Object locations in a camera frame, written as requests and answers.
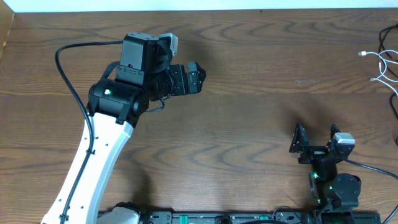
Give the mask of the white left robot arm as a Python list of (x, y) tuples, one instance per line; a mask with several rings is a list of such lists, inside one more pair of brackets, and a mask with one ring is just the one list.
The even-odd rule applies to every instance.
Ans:
[(130, 32), (121, 58), (108, 65), (81, 104), (85, 125), (62, 188), (43, 223), (146, 223), (137, 209), (118, 205), (100, 213), (116, 161), (152, 101), (201, 92), (206, 72), (196, 62), (174, 65), (177, 36)]

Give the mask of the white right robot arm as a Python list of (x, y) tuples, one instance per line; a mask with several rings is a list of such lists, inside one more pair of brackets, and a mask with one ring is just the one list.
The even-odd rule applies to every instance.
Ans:
[(356, 223), (353, 209), (359, 205), (361, 179), (352, 174), (339, 173), (337, 163), (348, 158), (355, 147), (350, 133), (333, 124), (330, 140), (324, 146), (313, 146), (305, 128), (297, 123), (290, 153), (299, 154), (300, 164), (311, 165), (308, 177), (317, 207), (305, 215), (305, 223)]

